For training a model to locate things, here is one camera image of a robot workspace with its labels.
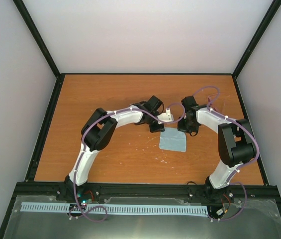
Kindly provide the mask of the pink transparent sunglasses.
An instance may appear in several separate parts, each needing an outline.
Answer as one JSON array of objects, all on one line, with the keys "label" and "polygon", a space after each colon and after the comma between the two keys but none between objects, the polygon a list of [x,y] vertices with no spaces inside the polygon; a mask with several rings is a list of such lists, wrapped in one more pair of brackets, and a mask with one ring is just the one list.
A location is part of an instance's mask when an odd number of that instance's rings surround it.
[{"label": "pink transparent sunglasses", "polygon": [[213,108],[216,112],[220,113],[222,110],[221,103],[218,102],[218,94],[210,94],[207,96],[207,102],[209,106]]}]

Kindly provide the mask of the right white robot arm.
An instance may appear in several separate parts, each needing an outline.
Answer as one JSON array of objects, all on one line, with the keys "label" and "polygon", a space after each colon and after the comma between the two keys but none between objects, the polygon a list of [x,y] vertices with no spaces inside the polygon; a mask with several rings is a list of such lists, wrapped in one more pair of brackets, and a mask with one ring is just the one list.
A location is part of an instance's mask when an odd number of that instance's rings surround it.
[{"label": "right white robot arm", "polygon": [[218,135],[220,161],[206,178],[202,191],[207,200],[218,200],[240,168],[259,157],[250,124],[246,119],[235,120],[224,116],[208,105],[198,105],[193,96],[185,97],[181,104],[185,116],[178,122],[178,131],[196,136],[199,127],[204,125]]}]

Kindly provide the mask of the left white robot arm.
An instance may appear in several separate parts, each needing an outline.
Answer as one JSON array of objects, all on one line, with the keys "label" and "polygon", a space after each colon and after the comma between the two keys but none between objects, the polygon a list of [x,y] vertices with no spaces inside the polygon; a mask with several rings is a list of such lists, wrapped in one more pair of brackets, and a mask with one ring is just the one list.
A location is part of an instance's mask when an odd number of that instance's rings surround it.
[{"label": "left white robot arm", "polygon": [[150,133],[164,132],[164,125],[158,119],[162,114],[159,108],[164,108],[163,102],[152,96],[147,101],[134,103],[116,111],[96,109],[81,130],[80,153],[73,169],[65,178],[63,194],[76,201],[84,196],[85,189],[82,185],[88,180],[92,164],[99,152],[108,146],[117,128],[128,124],[147,124]]}]

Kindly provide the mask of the light blue cleaning cloth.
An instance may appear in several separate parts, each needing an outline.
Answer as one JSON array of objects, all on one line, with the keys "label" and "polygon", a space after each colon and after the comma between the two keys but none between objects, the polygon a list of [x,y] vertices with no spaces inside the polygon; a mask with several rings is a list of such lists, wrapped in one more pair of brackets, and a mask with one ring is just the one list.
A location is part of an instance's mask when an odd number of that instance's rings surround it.
[{"label": "light blue cleaning cloth", "polygon": [[159,148],[161,150],[186,152],[187,138],[184,132],[176,128],[166,127],[165,131],[160,134]]}]

